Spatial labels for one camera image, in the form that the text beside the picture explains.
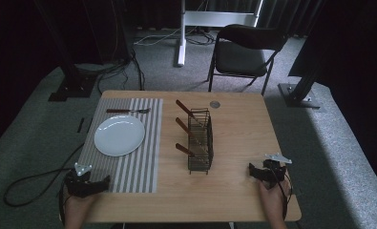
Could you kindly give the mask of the person's left hand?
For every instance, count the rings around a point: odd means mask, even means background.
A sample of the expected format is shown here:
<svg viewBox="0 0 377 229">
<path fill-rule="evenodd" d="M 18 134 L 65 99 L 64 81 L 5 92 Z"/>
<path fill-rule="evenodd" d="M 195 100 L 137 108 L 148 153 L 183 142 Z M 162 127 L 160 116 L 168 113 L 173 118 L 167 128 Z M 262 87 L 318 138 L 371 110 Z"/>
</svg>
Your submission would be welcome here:
<svg viewBox="0 0 377 229">
<path fill-rule="evenodd" d="M 64 214 L 66 221 L 81 221 L 87 217 L 91 206 L 97 200 L 98 195 L 90 195 L 80 198 L 65 191 Z"/>
</svg>

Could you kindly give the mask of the person's right hand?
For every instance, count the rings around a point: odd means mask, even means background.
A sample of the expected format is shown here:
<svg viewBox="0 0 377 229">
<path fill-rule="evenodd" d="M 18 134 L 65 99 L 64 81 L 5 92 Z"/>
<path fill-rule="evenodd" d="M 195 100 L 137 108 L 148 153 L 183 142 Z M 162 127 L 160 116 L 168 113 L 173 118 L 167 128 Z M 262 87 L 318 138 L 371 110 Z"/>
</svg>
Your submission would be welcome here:
<svg viewBox="0 0 377 229">
<path fill-rule="evenodd" d="M 256 181 L 258 185 L 262 209 L 266 218 L 271 220 L 283 220 L 283 208 L 285 198 L 290 193 L 290 186 L 287 180 L 281 181 L 280 185 L 267 189 L 262 181 Z"/>
</svg>

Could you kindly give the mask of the white round plate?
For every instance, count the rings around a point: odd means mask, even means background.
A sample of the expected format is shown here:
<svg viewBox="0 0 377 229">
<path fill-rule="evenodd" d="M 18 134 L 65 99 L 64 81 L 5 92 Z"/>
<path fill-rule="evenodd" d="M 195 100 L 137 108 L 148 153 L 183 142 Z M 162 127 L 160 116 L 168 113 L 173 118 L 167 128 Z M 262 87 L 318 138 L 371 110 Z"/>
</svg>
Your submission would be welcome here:
<svg viewBox="0 0 377 229">
<path fill-rule="evenodd" d="M 97 127 L 94 145 L 105 156 L 126 156 L 140 146 L 144 137 L 143 123 L 122 114 L 106 119 Z"/>
</svg>

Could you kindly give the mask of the black folding chair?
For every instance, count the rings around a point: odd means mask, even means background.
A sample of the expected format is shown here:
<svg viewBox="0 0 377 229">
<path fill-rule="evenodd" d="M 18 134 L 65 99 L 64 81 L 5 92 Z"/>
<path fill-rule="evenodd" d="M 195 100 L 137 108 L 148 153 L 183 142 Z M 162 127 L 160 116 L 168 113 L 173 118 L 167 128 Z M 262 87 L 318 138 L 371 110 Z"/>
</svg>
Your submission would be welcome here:
<svg viewBox="0 0 377 229">
<path fill-rule="evenodd" d="M 249 86 L 264 76 L 264 94 L 275 56 L 282 50 L 287 38 L 287 34 L 279 29 L 239 24 L 222 28 L 217 35 L 206 79 L 208 91 L 212 91 L 215 75 L 251 78 Z"/>
</svg>

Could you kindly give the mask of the brown-handled cutlery piece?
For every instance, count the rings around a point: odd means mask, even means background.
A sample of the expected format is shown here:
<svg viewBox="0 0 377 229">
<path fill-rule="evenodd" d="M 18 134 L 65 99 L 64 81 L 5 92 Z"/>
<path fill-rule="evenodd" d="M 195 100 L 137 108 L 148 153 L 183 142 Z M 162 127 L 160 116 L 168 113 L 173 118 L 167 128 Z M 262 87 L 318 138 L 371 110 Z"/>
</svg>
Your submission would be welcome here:
<svg viewBox="0 0 377 229">
<path fill-rule="evenodd" d="M 188 116 L 192 117 L 194 120 L 197 121 L 197 123 L 202 127 L 204 128 L 205 125 L 203 123 L 201 123 L 195 116 L 194 114 L 182 103 L 180 102 L 178 99 L 176 100 L 176 104 L 184 111 L 188 114 Z"/>
<path fill-rule="evenodd" d="M 190 156 L 190 157 L 193 157 L 203 163 L 209 163 L 208 160 L 204 157 L 204 156 L 197 156 L 195 153 L 193 153 L 192 151 L 190 151 L 189 149 L 187 149 L 186 147 L 180 145 L 179 143 L 176 143 L 176 148 L 180 151 L 182 151 L 183 153 L 185 153 L 186 155 Z"/>
<path fill-rule="evenodd" d="M 191 130 L 188 128 L 187 125 L 185 125 L 182 120 L 179 117 L 176 117 L 176 123 L 179 125 L 179 127 L 191 138 L 193 139 L 202 149 L 202 151 L 207 152 L 204 145 L 199 141 L 199 139 L 196 138 L 196 136 L 191 132 Z"/>
</svg>

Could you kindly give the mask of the black metal stand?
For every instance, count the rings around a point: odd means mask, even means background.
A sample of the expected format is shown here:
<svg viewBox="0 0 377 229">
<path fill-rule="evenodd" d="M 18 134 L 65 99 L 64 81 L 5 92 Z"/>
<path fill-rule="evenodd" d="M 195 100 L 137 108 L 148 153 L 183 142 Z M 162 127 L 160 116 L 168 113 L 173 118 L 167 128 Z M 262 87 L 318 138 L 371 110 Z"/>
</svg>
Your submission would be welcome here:
<svg viewBox="0 0 377 229">
<path fill-rule="evenodd" d="M 49 101 L 61 102 L 71 97 L 89 97 L 94 88 L 96 75 L 82 74 L 73 63 L 63 38 L 44 0 L 32 0 L 43 19 L 49 38 L 50 47 L 55 54 L 64 78 L 55 93 L 51 93 Z"/>
<path fill-rule="evenodd" d="M 282 83 L 279 85 L 280 92 L 287 107 L 320 109 L 322 105 L 311 92 L 312 86 L 319 76 L 324 55 L 324 42 L 320 41 L 320 16 L 326 0 L 317 0 L 319 8 L 314 11 L 311 20 L 311 29 L 301 48 L 289 76 L 298 76 L 297 84 Z"/>
</svg>

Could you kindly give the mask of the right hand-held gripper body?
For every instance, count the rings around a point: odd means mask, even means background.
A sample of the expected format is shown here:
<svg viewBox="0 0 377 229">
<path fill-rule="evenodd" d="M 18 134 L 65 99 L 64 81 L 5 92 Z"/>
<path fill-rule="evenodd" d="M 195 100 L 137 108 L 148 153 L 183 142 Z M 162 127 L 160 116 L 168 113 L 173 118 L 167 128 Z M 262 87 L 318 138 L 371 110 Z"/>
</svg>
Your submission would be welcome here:
<svg viewBox="0 0 377 229">
<path fill-rule="evenodd" d="M 292 164 L 293 161 L 279 153 L 275 155 L 266 155 L 266 160 L 262 163 L 264 168 L 262 181 L 269 183 L 272 188 L 279 182 L 283 181 L 286 175 L 286 165 Z"/>
</svg>

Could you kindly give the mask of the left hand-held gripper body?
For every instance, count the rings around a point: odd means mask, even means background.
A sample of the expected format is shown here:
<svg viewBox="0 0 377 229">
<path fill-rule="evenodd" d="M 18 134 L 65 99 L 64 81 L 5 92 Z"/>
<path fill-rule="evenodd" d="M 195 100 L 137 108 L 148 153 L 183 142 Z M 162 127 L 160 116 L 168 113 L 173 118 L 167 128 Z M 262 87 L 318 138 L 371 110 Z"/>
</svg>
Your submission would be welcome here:
<svg viewBox="0 0 377 229">
<path fill-rule="evenodd" d="M 71 196 L 85 198 L 95 194 L 95 187 L 90 182 L 91 165 L 83 165 L 76 162 L 65 177 L 65 185 Z"/>
</svg>

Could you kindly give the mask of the white metal stand frame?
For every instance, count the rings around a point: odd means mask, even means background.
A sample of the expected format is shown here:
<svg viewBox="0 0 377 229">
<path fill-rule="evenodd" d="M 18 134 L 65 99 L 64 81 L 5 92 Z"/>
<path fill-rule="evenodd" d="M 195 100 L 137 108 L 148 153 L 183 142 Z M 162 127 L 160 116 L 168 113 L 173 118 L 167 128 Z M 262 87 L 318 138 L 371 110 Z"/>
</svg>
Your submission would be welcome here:
<svg viewBox="0 0 377 229">
<path fill-rule="evenodd" d="M 180 36 L 177 66 L 183 67 L 186 56 L 186 27 L 222 28 L 230 24 L 256 27 L 262 11 L 264 0 L 259 0 L 255 10 L 250 12 L 222 12 L 187 10 L 186 0 L 180 0 Z"/>
</svg>

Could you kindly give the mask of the grey striped placemat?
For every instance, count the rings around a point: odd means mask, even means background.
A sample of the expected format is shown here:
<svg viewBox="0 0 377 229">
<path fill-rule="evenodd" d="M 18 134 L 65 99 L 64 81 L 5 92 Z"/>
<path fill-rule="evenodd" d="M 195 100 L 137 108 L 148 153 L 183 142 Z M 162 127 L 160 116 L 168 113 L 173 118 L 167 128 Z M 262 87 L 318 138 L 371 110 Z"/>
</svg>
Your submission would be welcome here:
<svg viewBox="0 0 377 229">
<path fill-rule="evenodd" d="M 78 162 L 92 166 L 92 181 L 111 178 L 112 193 L 153 193 L 157 190 L 160 131 L 162 122 L 161 98 L 102 98 L 99 100 L 94 120 L 87 134 Z M 106 109 L 147 109 L 148 114 L 108 114 Z M 116 115 L 130 115 L 145 127 L 145 137 L 140 146 L 126 156 L 105 156 L 94 145 L 94 133 L 106 119 Z"/>
</svg>

